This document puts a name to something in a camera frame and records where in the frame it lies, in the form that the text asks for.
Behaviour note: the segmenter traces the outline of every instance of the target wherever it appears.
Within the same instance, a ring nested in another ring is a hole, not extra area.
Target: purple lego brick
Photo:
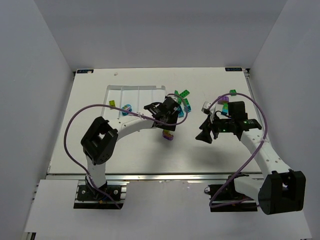
[[[162,132],[162,137],[164,137],[165,139],[167,139],[169,141],[172,141],[174,139],[174,136],[172,134],[165,133],[165,132]]]
[[[229,102],[228,96],[223,96],[218,100],[218,104],[227,104]]]

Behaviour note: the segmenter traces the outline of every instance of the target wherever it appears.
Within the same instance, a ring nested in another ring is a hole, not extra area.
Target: cyan lego piece
[[[185,116],[185,113],[184,113],[184,111],[182,110],[182,107],[181,107],[181,106],[179,106],[178,111],[179,111],[178,118],[183,118],[183,117]]]
[[[186,106],[186,109],[184,109],[186,112],[190,113],[191,112],[191,106],[190,105],[187,105]]]
[[[127,111],[129,111],[129,112],[132,112],[132,106],[131,106],[130,104],[124,105],[124,106],[122,107],[122,109],[123,109],[123,110],[127,110]],[[122,115],[123,115],[123,116],[127,116],[128,113],[122,111]]]

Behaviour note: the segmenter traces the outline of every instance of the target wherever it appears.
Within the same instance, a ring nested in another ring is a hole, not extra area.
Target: toy brick
[[[227,115],[228,114],[228,103],[224,103],[222,107],[222,114]]]
[[[191,106],[190,106],[190,105],[187,105],[185,111],[188,112],[188,113],[190,113],[190,112],[191,112]]]
[[[132,112],[132,107],[131,107],[130,104],[124,105],[124,106],[122,107],[122,109],[123,109],[123,110],[127,110],[127,111],[129,111],[129,112]],[[122,115],[123,115],[123,116],[127,116],[128,113],[122,111]]]
[[[180,93],[179,95],[182,97],[182,98],[185,98],[186,96],[188,96],[190,94],[190,92],[188,90],[184,90],[182,93]]]
[[[188,101],[188,98],[184,98],[183,100],[184,100],[184,102],[185,102],[186,105],[190,105],[190,103],[189,103],[189,101]]]
[[[177,91],[177,90],[174,90],[174,94],[177,94],[177,95],[179,95],[179,92]],[[181,104],[181,98],[180,97],[178,97],[178,104],[180,105]]]
[[[184,113],[184,111],[182,110],[182,107],[181,107],[181,106],[179,106],[178,111],[179,111],[178,118],[183,118],[183,117],[185,116],[185,113]]]
[[[116,106],[115,100],[109,101],[109,105],[112,106],[112,107],[115,107]]]
[[[229,102],[228,96],[223,96],[218,100],[218,104],[227,104]]]
[[[164,137],[165,139],[172,141],[174,139],[174,136],[172,134],[170,134],[170,131],[168,130],[163,130],[162,131],[162,137]]]
[[[229,93],[231,94],[231,96],[236,96],[237,91],[235,89],[232,89],[229,91]]]

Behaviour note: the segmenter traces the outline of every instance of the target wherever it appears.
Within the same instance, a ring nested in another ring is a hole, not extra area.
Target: green lego brick
[[[109,101],[109,105],[112,107],[115,107],[116,106],[115,100]]]
[[[184,100],[184,102],[185,102],[186,105],[190,105],[190,104],[189,104],[189,101],[188,101],[188,98],[184,98],[183,100]]]
[[[231,94],[231,96],[236,96],[237,91],[235,89],[232,89],[229,91],[229,93]]]
[[[179,95],[179,92],[177,91],[177,90],[174,90],[174,94],[177,94],[177,95]],[[178,104],[180,105],[181,104],[181,98],[180,97],[178,97]]]
[[[187,99],[187,98],[184,98],[183,100],[184,100],[184,102],[185,102],[185,104],[186,104],[186,107],[184,108],[184,110],[185,110],[186,112],[190,113],[190,112],[191,112],[191,106],[190,106],[190,104],[189,104],[188,99]]]
[[[182,98],[185,98],[186,96],[188,96],[190,94],[190,92],[188,90],[184,90],[182,93],[180,93],[179,95],[182,97]]]
[[[224,103],[222,109],[228,110],[228,103]]]
[[[227,115],[228,114],[228,103],[224,103],[222,107],[222,115]]]

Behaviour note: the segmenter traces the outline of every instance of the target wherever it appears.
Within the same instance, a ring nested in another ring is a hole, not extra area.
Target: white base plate
[[[212,144],[195,140],[201,132],[199,126],[206,119],[206,115],[201,112],[205,101],[213,101],[231,89],[250,95],[243,72],[225,71],[223,67],[94,69],[93,73],[75,75],[61,131],[51,158],[50,174],[84,174],[65,153],[63,138],[67,123],[76,111],[87,105],[108,103],[107,101],[113,98],[116,105],[119,105],[117,99],[120,101],[122,98],[113,97],[111,94],[119,94],[121,90],[111,89],[106,97],[108,86],[110,89],[110,86],[115,85],[132,88],[157,86],[158,89],[165,86],[167,93],[188,90],[190,94],[187,98],[192,110],[188,119],[176,127],[172,141],[162,137],[161,129],[141,130],[119,140],[111,159],[106,162],[106,173],[232,173],[250,157],[249,151],[232,133],[220,134]],[[123,97],[126,98],[130,92],[133,93],[134,90],[122,91]],[[249,100],[241,96],[230,96],[229,99],[232,102],[244,101],[249,118],[257,119],[256,110]],[[140,97],[139,101],[143,101],[143,105],[152,99],[147,93],[146,96]],[[75,159],[85,166],[87,161],[80,141],[93,120],[101,116],[102,110],[102,107],[94,107],[82,112],[69,130],[68,149]],[[105,109],[103,112],[106,120],[114,119],[113,115],[118,116],[118,111]],[[260,169],[255,161],[252,161],[244,172],[260,172]]]

